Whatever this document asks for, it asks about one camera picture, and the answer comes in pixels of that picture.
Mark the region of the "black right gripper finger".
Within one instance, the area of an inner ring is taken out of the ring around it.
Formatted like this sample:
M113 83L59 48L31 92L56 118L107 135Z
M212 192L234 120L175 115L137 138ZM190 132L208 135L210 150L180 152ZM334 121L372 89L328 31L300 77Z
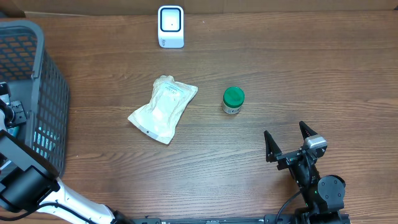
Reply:
M318 133L312 130L304 121L299 122L300 131L302 133L303 140L311 136L315 136Z
M264 131L264 138L266 142L266 161L277 162L278 157L282 155L282 151L268 131Z

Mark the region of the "green lid jar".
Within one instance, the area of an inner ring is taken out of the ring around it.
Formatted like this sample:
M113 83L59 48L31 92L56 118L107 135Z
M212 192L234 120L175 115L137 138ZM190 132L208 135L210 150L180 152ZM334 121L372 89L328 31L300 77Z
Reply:
M238 86L231 86L224 91L222 109L227 114L238 114L244 103L245 94Z

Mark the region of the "beige food pouch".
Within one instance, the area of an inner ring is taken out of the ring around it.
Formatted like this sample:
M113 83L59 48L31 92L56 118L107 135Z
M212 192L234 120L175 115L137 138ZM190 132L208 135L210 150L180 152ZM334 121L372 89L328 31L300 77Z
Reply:
M135 110L127 119L152 139L169 144L181 115L197 92L197 86L176 82L171 75L162 75L154 81L148 104Z

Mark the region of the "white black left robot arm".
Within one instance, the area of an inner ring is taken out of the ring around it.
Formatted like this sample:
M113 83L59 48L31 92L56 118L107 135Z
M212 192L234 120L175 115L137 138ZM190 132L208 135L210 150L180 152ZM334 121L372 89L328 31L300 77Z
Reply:
M16 221L34 212L48 213L70 223L132 223L121 212L88 200L67 187L56 168L44 157L8 133L16 124L7 83L1 83L1 157L16 167L1 177L1 207L9 212L25 211Z

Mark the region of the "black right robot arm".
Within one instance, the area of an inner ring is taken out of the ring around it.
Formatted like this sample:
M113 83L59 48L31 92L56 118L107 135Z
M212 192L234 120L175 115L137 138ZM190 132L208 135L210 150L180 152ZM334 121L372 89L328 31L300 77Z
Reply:
M284 154L270 132L264 132L266 161L276 162L278 170L288 169L298 185L298 192L289 198L275 215L265 215L265 223L350 223L348 214L341 214L345 207L345 181L338 175L321 177L316 163L327 149L327 140L312 130L305 122L299 122L303 144L296 151ZM293 214L282 212L296 197L301 195L305 202Z

